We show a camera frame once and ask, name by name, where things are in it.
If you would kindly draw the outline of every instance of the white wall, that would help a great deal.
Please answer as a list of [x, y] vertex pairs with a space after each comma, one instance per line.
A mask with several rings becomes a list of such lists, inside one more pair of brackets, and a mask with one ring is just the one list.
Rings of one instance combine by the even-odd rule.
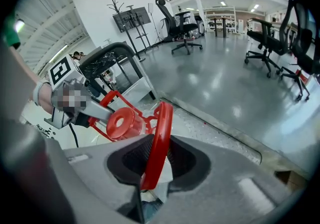
[[[103, 46], [106, 44], [105, 40], [110, 38], [112, 42], [123, 42], [126, 41], [128, 45], [131, 46], [130, 41], [127, 37], [125, 32], [120, 32], [115, 21], [113, 15], [115, 11], [110, 9], [107, 4], [112, 4], [112, 0], [73, 0], [75, 6], [78, 10], [80, 18], [91, 37], [93, 43], [96, 47]], [[162, 22], [160, 20], [165, 16], [159, 10], [159, 8], [155, 4], [155, 0], [117, 0], [118, 6], [120, 6], [123, 2], [123, 6], [121, 11], [128, 10], [126, 6], [134, 5], [133, 8], [138, 8], [144, 6], [148, 11], [148, 3], [153, 3], [153, 17], [154, 22], [157, 26], [158, 32], [161, 31]], [[169, 12], [173, 14], [171, 5], [166, 4]], [[149, 14], [151, 23], [145, 24], [144, 28], [148, 33], [148, 38], [151, 44], [154, 44], [157, 34], [155, 31], [155, 27], [152, 22], [152, 18]], [[137, 51], [144, 49], [142, 41], [136, 37], [138, 36], [136, 29], [130, 29], [129, 33], [131, 38], [137, 48]]]
[[95, 50], [96, 46], [90, 37], [87, 37], [84, 41], [80, 44], [76, 44], [75, 46], [71, 46], [67, 48], [66, 52], [68, 54], [73, 54], [75, 51], [83, 52], [85, 55], [89, 54], [91, 51]]

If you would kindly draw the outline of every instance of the green sleeve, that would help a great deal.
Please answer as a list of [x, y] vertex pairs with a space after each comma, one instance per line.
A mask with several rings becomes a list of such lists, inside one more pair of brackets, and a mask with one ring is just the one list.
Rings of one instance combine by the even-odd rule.
[[3, 35], [4, 35], [4, 40], [7, 43], [8, 46], [13, 46], [15, 49], [17, 49], [20, 46], [20, 39], [15, 31], [15, 24], [16, 19], [15, 19], [15, 12], [11, 12], [5, 20], [3, 21]]

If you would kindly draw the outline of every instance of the red handle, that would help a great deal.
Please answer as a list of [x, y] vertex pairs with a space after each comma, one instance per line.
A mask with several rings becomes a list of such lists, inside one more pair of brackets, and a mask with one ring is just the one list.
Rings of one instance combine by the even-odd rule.
[[141, 181], [142, 190], [153, 190], [157, 185], [170, 145], [173, 113], [173, 106], [166, 102], [161, 102], [154, 111], [154, 115], [158, 116], [158, 121], [149, 159]]

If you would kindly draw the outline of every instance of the office chair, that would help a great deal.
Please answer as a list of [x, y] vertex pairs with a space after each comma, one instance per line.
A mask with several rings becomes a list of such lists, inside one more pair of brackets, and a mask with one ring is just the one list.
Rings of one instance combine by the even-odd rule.
[[288, 53], [288, 36], [289, 36], [290, 28], [287, 28], [287, 24], [288, 24], [293, 6], [294, 6], [294, 0], [289, 0], [288, 7], [286, 10], [286, 14], [285, 14], [285, 18], [283, 19], [282, 24], [279, 29], [279, 39], [272, 37], [271, 27], [273, 27], [273, 26], [271, 23], [264, 21], [264, 20], [261, 20], [261, 19], [257, 19], [257, 18], [252, 18], [252, 20], [261, 23], [262, 33], [257, 32], [257, 31], [248, 31], [247, 32], [247, 35], [249, 37], [260, 42], [260, 45], [258, 46], [258, 48], [262, 49], [262, 46], [264, 46], [265, 50], [264, 50], [263, 54], [260, 54], [260, 53], [254, 52], [254, 51], [248, 51], [245, 54], [246, 56], [245, 56], [244, 62], [246, 64], [248, 64], [249, 63], [248, 59], [251, 59], [251, 58], [252, 59], [261, 59], [263, 62], [265, 62], [266, 66], [269, 70], [269, 72], [266, 74], [266, 76], [268, 78], [271, 77], [270, 63], [275, 68], [277, 68], [276, 73], [278, 75], [280, 74], [280, 71], [281, 71], [281, 68], [269, 58], [271, 52], [274, 51], [275, 53], [277, 53], [280, 56]]
[[297, 101], [300, 101], [303, 96], [303, 89], [306, 90], [308, 93], [308, 96], [305, 98], [306, 101], [310, 98], [310, 93], [304, 84], [304, 82], [301, 80], [300, 75], [302, 73], [302, 70], [305, 71], [307, 74], [314, 75], [314, 74], [320, 74], [320, 54], [319, 54], [319, 33], [318, 28], [316, 28], [316, 37], [315, 37], [315, 50], [314, 50], [314, 56], [313, 59], [307, 55], [307, 51], [311, 45], [312, 42], [312, 31], [307, 29], [309, 24], [309, 12], [306, 7], [304, 7], [299, 1], [296, 1], [294, 5], [294, 9], [296, 12], [296, 17], [298, 21], [298, 33], [296, 35], [296, 38], [294, 39], [292, 43], [292, 53], [297, 59], [297, 64], [300, 66], [300, 70], [298, 73], [294, 73], [293, 71], [282, 67], [281, 71], [285, 70], [288, 72], [288, 74], [282, 74], [281, 80], [283, 77], [289, 77], [294, 79], [294, 81], [298, 84], [300, 89], [300, 94], [296, 98]]
[[176, 26], [176, 20], [173, 16], [171, 16], [171, 14], [169, 13], [168, 9], [165, 6], [165, 0], [155, 0], [156, 1], [156, 5], [158, 6], [158, 8], [161, 10], [161, 12], [164, 14], [165, 21], [167, 24], [167, 31], [168, 34], [170, 34], [172, 37], [177, 37], [177, 36], [181, 36], [183, 37], [183, 44], [179, 44], [178, 46], [176, 46], [176, 48], [174, 48], [171, 51], [171, 54], [174, 54], [174, 51], [185, 47], [187, 49], [187, 53], [190, 54], [190, 50], [189, 50], [189, 46], [193, 47], [193, 46], [199, 46], [200, 49], [202, 49], [202, 45], [201, 44], [194, 44], [194, 43], [187, 43], [186, 41], [186, 36], [185, 34], [188, 33], [191, 30], [197, 29], [198, 25], [196, 23], [189, 23], [189, 24], [184, 24], [184, 14], [190, 13], [190, 11], [185, 11], [185, 12], [180, 12], [179, 13], [179, 17], [180, 17], [180, 25]]

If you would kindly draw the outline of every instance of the chair base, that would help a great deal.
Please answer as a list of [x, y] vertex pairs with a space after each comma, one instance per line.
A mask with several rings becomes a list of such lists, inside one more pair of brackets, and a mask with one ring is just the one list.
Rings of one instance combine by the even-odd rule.
[[305, 90], [308, 93], [308, 96], [305, 98], [305, 100], [308, 101], [310, 99], [310, 93], [307, 90], [306, 85], [304, 84], [304, 82], [300, 78], [301, 70], [298, 72], [298, 74], [294, 73], [293, 71], [291, 71], [285, 67], [281, 68], [281, 71], [283, 71], [283, 70], [287, 71], [289, 74], [281, 74], [281, 77], [280, 77], [281, 80], [283, 79], [283, 77], [288, 77], [288, 78], [294, 79], [294, 81], [298, 84], [298, 87], [300, 89], [300, 95], [297, 96], [296, 100], [300, 101], [302, 99], [302, 97], [304, 95], [303, 90]]
[[275, 68], [277, 68], [277, 69], [278, 69], [277, 74], [280, 74], [281, 68], [280, 68], [275, 62], [273, 62], [273, 61], [269, 58], [269, 56], [267, 56], [267, 49], [265, 49], [265, 50], [263, 51], [263, 54], [258, 53], [258, 52], [254, 52], [254, 51], [248, 51], [245, 55], [246, 55], [246, 56], [245, 56], [244, 62], [245, 62], [246, 64], [249, 63], [249, 60], [248, 60], [248, 59], [261, 59], [261, 61], [263, 61], [263, 62], [266, 64], [266, 67], [268, 68], [268, 71], [269, 71], [269, 72], [266, 74], [266, 76], [267, 76], [268, 78], [271, 77], [270, 64], [272, 64]]
[[185, 38], [184, 38], [183, 40], [184, 40], [184, 41], [183, 41], [182, 44], [179, 44], [178, 46], [176, 46], [176, 48], [174, 48], [173, 50], [171, 50], [171, 54], [174, 54], [174, 53], [175, 53], [175, 52], [174, 52], [175, 50], [177, 50], [177, 49], [179, 49], [179, 48], [182, 48], [182, 47], [185, 47], [185, 48], [186, 48], [187, 54], [190, 54], [189, 46], [191, 46], [191, 47], [193, 47], [193, 46], [199, 46], [200, 49], [202, 49], [202, 45], [201, 45], [201, 44], [188, 43]]

